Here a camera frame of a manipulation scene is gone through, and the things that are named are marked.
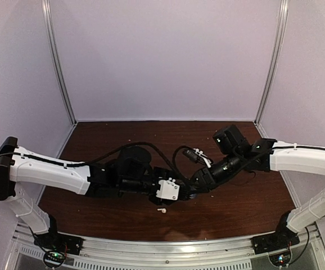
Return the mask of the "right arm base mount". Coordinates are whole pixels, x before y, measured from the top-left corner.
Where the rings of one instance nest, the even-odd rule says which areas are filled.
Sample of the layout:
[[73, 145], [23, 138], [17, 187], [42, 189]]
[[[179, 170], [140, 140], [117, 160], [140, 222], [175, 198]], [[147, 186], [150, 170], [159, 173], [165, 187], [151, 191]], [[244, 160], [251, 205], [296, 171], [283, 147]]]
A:
[[286, 267], [292, 261], [291, 247], [300, 243], [298, 236], [286, 236], [269, 233], [252, 238], [255, 255], [268, 254], [269, 261], [275, 267]]

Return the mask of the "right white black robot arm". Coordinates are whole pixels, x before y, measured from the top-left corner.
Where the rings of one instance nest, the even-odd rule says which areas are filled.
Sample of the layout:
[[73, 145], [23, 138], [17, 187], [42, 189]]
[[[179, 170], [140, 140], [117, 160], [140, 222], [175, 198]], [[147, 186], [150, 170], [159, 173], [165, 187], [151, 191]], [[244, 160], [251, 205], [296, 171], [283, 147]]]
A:
[[[223, 160], [199, 169], [191, 177], [191, 193], [208, 193], [229, 182], [240, 171], [292, 171], [325, 176], [325, 147], [261, 138], [249, 144], [236, 125], [213, 135]], [[325, 188], [302, 206], [281, 216], [271, 244], [283, 248], [302, 229], [325, 217]]]

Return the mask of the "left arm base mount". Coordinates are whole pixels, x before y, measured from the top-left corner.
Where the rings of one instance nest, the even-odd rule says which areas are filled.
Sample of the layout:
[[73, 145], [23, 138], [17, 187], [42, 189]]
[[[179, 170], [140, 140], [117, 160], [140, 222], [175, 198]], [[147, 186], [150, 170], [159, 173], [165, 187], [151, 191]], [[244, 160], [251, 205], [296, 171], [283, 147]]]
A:
[[48, 268], [58, 268], [67, 260], [68, 255], [79, 255], [83, 245], [81, 237], [58, 233], [36, 235], [32, 233], [34, 244], [43, 252], [43, 263]]

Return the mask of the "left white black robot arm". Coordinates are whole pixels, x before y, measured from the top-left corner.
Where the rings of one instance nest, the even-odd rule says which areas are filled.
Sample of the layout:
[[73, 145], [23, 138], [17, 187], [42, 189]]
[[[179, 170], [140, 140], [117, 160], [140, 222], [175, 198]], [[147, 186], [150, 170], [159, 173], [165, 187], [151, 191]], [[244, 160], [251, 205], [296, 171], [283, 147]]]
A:
[[118, 154], [105, 164], [101, 156], [93, 161], [68, 161], [35, 154], [8, 137], [0, 146], [0, 201], [8, 203], [15, 216], [22, 219], [32, 233], [52, 250], [64, 241], [57, 232], [56, 219], [44, 212], [26, 193], [23, 183], [37, 183], [67, 190], [87, 197], [119, 196], [124, 193], [144, 194], [156, 203], [172, 203], [186, 199], [189, 185], [169, 160], [168, 170], [153, 168], [154, 145], [139, 142], [121, 146], [107, 156]]

